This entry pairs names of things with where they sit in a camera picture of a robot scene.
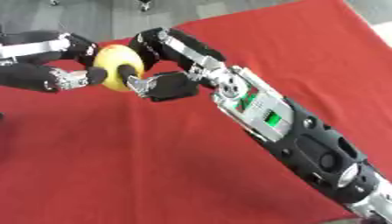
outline floor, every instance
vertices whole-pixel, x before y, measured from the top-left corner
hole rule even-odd
[[[61,29],[94,41],[120,39],[156,26],[173,26],[294,0],[157,0],[140,12],[137,0],[1,0],[0,23],[6,32]],[[347,0],[370,24],[392,21],[392,0]]]

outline yellow ball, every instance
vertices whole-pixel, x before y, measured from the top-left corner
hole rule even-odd
[[[142,78],[144,73],[143,61],[131,48],[125,45],[108,45],[98,52],[94,60],[94,66],[102,67],[108,73],[108,77],[102,83],[103,86],[115,91],[130,91],[117,72],[121,65],[134,67],[137,77]]]

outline red tablecloth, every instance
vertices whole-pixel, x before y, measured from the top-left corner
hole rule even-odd
[[[392,178],[392,54],[343,2],[289,3],[180,28],[334,125]],[[2,87],[0,95],[0,223],[316,223],[349,215],[254,143],[206,90],[159,104],[104,87],[56,95]]]

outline robotic arm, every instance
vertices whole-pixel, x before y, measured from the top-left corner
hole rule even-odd
[[[366,155],[248,68],[227,66],[219,52],[173,29],[139,33],[129,47],[147,70],[159,60],[172,60],[188,80],[212,88],[218,109],[314,189],[367,221],[392,223],[392,185]],[[158,87],[154,77],[139,80],[119,72],[139,96]]]
[[[0,85],[56,93],[101,83],[106,71],[92,67],[98,45],[72,33],[0,32]],[[45,66],[53,60],[77,60],[87,71],[68,73]]]
[[[171,60],[184,71],[142,80],[134,67],[119,66],[125,87],[154,102],[196,95],[199,84],[211,88],[217,108],[303,181],[372,223],[392,223],[392,185],[366,155],[248,68],[228,66],[221,53],[174,29],[141,32],[129,47],[145,70]],[[0,33],[0,85],[55,93],[102,83],[108,72],[94,66],[98,51],[95,43],[71,33]],[[44,66],[52,60],[77,60],[87,71]]]

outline green light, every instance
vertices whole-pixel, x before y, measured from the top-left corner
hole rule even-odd
[[[278,115],[274,111],[270,111],[269,114],[267,115],[267,118],[265,118],[264,121],[267,124],[269,124],[269,126],[275,127],[275,126],[277,126],[277,124],[279,123],[279,121],[281,119],[282,119],[282,117],[280,115]]]

